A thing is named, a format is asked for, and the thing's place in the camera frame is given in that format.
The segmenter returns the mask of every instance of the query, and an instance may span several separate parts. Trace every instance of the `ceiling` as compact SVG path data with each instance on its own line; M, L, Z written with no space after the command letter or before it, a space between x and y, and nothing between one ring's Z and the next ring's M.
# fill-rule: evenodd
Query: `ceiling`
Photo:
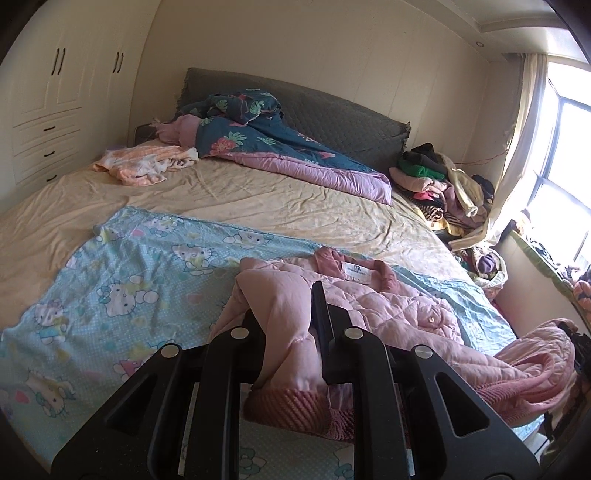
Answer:
M488 60L501 60L506 53L548 53L587 62L544 0L405 1L439 20Z

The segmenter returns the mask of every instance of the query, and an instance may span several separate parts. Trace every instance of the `metal screw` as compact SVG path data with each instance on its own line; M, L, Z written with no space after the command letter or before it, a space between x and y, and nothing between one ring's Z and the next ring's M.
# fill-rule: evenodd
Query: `metal screw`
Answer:
M414 354L419 358L431 358L433 356L433 350L431 350L427 345L419 345L415 348Z
M230 335L232 335L232 338L235 338L236 340L241 340L248 336L248 328L236 327L234 330L232 330Z
M168 345L164 345L162 350L160 350L160 354L164 358L172 358L174 356L177 356L178 352L179 352L178 346L173 345L172 343L169 343Z
M357 327L349 327L345 330L345 336L352 340L359 340L363 336L363 330Z

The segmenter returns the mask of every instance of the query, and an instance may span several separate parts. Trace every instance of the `clothing label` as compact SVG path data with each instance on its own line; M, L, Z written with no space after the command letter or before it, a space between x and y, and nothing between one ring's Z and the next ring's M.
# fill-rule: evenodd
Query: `clothing label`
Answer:
M341 270L347 277L349 277L348 280L362 283L363 285L369 285L371 283L370 269L347 262L341 262L341 264Z

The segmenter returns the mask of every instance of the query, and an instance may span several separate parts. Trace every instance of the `drawer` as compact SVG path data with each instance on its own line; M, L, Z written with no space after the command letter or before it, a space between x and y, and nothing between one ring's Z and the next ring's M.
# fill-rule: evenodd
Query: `drawer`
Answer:
M58 166L66 160L70 160L78 153L79 132L64 135L50 140L12 159L14 180L18 184L27 177L50 167Z
M76 170L80 166L75 161L75 156L67 157L57 165L51 165L43 170L37 172L31 177L27 177L18 184L13 195L12 204L23 201L25 198L31 196L37 190L41 190L46 185L51 185L57 182L61 177Z
M12 154L18 155L43 142L80 129L82 109L44 116L12 129Z

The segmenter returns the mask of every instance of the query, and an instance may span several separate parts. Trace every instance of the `wall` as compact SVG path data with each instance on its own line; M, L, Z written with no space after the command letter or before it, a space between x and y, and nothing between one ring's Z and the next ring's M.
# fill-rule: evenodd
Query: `wall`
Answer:
M174 113L188 67L249 73L323 90L413 128L463 158L488 62L400 0L163 0L139 68L130 132Z
M503 151L508 148L517 119L522 65L522 60L517 56L509 61L493 61L489 64L482 107L464 164L461 165L470 175L478 173L494 185L497 185L503 173L506 157Z
M509 279L496 301L517 336L523 336L548 320L567 318L580 331L589 334L581 317L556 288L543 276L508 236L498 247L507 264Z

